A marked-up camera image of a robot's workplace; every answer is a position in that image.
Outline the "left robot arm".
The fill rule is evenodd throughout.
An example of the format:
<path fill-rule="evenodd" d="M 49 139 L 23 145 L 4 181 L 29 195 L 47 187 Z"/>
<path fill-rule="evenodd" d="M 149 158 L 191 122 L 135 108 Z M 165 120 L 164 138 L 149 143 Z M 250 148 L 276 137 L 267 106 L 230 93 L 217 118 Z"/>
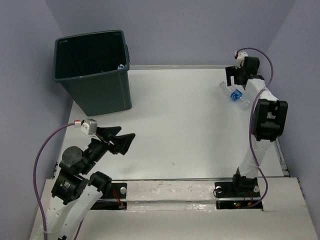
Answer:
<path fill-rule="evenodd" d="M 44 209 L 40 197 L 36 199 L 42 222 L 35 240 L 76 239 L 89 210 L 109 194 L 115 198 L 119 209 L 125 209 L 120 193 L 112 186 L 112 179 L 97 171 L 86 178 L 92 168 L 108 152 L 125 155 L 135 138 L 135 133 L 119 135 L 120 126 L 99 127 L 92 119 L 76 120 L 71 126 L 91 138 L 86 149 L 70 146 L 62 153 L 60 171 L 51 190 L 49 206 Z"/>

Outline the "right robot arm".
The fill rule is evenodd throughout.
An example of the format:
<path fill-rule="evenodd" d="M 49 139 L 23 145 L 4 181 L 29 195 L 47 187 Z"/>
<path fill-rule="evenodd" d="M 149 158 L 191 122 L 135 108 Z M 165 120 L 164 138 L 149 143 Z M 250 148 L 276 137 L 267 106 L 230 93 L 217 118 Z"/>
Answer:
<path fill-rule="evenodd" d="M 253 192 L 258 185 L 261 163 L 271 144 L 284 132 L 288 103 L 279 100 L 258 74 L 260 60 L 245 51 L 235 54 L 236 64 L 225 68 L 227 86 L 231 78 L 254 97 L 249 117 L 249 147 L 230 183 L 235 196 Z"/>

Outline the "clear bottle blue label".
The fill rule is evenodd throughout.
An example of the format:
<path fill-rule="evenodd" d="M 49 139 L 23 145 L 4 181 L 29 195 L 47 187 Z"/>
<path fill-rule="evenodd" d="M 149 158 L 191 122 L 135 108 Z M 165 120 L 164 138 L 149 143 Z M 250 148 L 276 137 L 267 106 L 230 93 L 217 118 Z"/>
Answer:
<path fill-rule="evenodd" d="M 228 86 L 224 81 L 219 83 L 219 87 L 224 95 L 230 101 L 236 103 L 241 109 L 247 110 L 251 106 L 252 99 L 244 90 L 240 90 L 233 85 Z"/>

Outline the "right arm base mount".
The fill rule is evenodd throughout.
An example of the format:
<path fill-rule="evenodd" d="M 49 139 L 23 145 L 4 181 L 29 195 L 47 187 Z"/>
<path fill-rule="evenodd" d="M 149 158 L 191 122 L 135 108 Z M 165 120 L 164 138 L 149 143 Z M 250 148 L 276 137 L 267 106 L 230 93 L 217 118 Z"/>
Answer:
<path fill-rule="evenodd" d="M 231 181 L 218 181 L 214 183 L 212 191 L 216 198 L 217 210 L 237 210 L 237 209 L 263 209 L 263 204 L 260 202 L 261 195 L 259 188 L 257 190 L 235 191 Z"/>

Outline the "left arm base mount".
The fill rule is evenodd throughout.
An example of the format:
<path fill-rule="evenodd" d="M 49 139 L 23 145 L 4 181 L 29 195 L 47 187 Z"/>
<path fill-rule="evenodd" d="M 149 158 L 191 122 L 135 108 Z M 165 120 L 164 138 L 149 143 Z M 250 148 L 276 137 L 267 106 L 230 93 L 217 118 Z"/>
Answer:
<path fill-rule="evenodd" d="M 91 210 L 106 211 L 124 211 L 127 209 L 127 191 L 126 182 L 112 182 L 111 190 L 106 196 L 102 196 L 93 205 Z"/>

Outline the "small bottle yellow cap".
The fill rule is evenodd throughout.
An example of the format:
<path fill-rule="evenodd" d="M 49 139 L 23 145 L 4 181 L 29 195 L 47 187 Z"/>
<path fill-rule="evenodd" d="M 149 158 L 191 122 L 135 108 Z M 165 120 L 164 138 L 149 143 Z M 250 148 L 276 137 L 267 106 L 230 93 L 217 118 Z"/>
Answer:
<path fill-rule="evenodd" d="M 125 68 L 125 66 L 124 66 L 123 64 L 120 64 L 120 65 L 117 66 L 117 69 L 118 69 L 118 70 L 124 69 L 124 68 Z"/>

